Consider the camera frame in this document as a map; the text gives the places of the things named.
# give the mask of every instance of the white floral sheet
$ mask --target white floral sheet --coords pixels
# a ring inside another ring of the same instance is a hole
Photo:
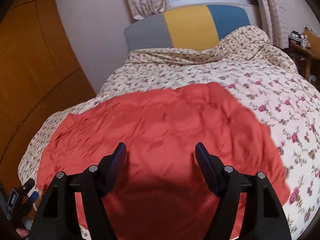
[[[129,92],[217,82],[271,129],[286,169],[291,195],[284,205],[292,239],[308,226],[320,206],[320,93],[298,75],[294,62],[269,44],[265,32],[241,27],[214,49],[132,51],[96,98],[50,116],[31,140],[18,174],[36,180],[41,153],[67,114],[80,114]],[[89,238],[88,230],[82,228]]]

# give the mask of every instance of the red blanket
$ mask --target red blanket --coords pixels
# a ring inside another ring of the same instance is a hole
[[[239,172],[263,171],[281,203],[288,199],[269,128],[217,83],[125,94],[68,115],[43,151],[37,186],[43,191],[58,171],[74,174],[98,164],[120,141],[127,159],[103,199],[120,240],[203,239],[219,199],[196,162],[198,142]],[[240,232],[244,201],[242,195],[232,237]],[[76,204],[86,227],[80,195]]]

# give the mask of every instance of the screw head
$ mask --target screw head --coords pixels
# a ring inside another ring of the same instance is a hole
[[[91,172],[95,172],[95,171],[97,171],[98,170],[98,166],[97,165],[91,165],[90,167],[89,167],[89,171],[91,171]]]
[[[258,172],[258,177],[260,179],[264,179],[266,177],[266,175],[263,172],[260,171],[260,172]]]
[[[227,173],[233,172],[233,168],[232,168],[231,166],[225,166],[225,167],[224,167],[224,170],[225,170]]]
[[[63,176],[64,176],[64,173],[62,171],[59,171],[56,175],[58,179],[61,179]]]

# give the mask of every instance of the person's hand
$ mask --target person's hand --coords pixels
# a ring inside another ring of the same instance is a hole
[[[29,235],[28,229],[22,229],[22,228],[17,228],[16,232],[21,236],[22,238],[25,238]]]

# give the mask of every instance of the multicolored headboard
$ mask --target multicolored headboard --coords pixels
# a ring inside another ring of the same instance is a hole
[[[250,25],[244,9],[201,5],[166,11],[135,22],[124,30],[128,50],[181,48],[205,50],[239,27]]]

